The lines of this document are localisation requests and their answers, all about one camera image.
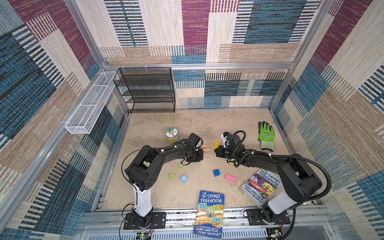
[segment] green glove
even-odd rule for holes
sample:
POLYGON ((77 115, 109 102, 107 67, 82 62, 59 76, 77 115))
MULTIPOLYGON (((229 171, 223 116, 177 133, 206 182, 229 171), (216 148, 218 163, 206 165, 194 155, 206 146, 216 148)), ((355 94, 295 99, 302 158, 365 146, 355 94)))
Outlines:
POLYGON ((272 126, 267 122, 259 122, 259 141, 262 150, 269 150, 273 152, 273 140, 275 139, 275 133, 272 126))

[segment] beige tabletop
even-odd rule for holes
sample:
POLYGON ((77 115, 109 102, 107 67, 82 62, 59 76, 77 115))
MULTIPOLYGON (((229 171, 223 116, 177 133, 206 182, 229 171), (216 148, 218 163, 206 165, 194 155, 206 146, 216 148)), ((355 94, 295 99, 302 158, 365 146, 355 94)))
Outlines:
MULTIPOLYGON (((151 202, 154 208, 197 207, 200 190, 225 194, 226 207, 255 205, 246 196, 241 185, 259 168, 245 166, 235 168, 228 164, 225 158, 216 157, 214 144, 215 141, 221 142, 220 135, 223 132, 234 133, 243 130, 247 134, 243 142, 245 148, 260 150, 259 121, 266 121, 275 129, 274 154, 289 154, 267 109, 176 110, 175 113, 132 114, 103 208, 122 209, 126 204, 133 203, 133 189, 121 174, 121 163, 129 153, 144 145, 168 146, 165 131, 169 127, 178 130, 179 139, 188 138, 192 132, 197 134, 204 140, 204 144, 210 144, 211 152, 204 153, 201 162, 191 163, 182 169, 178 168, 181 159, 164 164, 156 183, 151 188, 151 202), (215 169, 219 169, 220 176, 214 176, 215 169), (175 174, 174 179, 169 179, 170 173, 175 174), (226 180, 226 174, 237 177, 236 183, 226 180), (180 180, 183 175, 188 177, 186 183, 180 180)), ((136 154, 127 158, 123 169, 129 166, 136 154)))

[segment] black mesh shelf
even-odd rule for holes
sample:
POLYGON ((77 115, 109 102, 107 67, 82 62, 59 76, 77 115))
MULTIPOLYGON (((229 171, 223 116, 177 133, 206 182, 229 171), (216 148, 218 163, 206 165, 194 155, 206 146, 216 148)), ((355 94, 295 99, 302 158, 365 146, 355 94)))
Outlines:
POLYGON ((174 113, 170 68, 120 68, 115 81, 131 113, 174 113))

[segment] the 91-storey treehouse book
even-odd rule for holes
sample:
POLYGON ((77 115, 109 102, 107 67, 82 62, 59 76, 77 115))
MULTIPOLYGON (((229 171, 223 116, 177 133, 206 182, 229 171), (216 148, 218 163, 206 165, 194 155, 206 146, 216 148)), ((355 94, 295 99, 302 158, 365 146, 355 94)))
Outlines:
POLYGON ((224 194, 200 191, 194 234, 221 239, 223 232, 224 194))

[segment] book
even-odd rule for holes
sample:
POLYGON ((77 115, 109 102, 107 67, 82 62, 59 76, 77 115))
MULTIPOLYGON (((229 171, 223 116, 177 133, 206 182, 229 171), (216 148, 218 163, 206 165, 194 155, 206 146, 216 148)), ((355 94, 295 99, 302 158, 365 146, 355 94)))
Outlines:
POLYGON ((251 176, 242 188, 258 207, 263 206, 267 197, 281 185, 281 180, 272 172, 260 169, 251 176))
POLYGON ((221 239, 223 233, 224 194, 200 191, 194 234, 221 239))

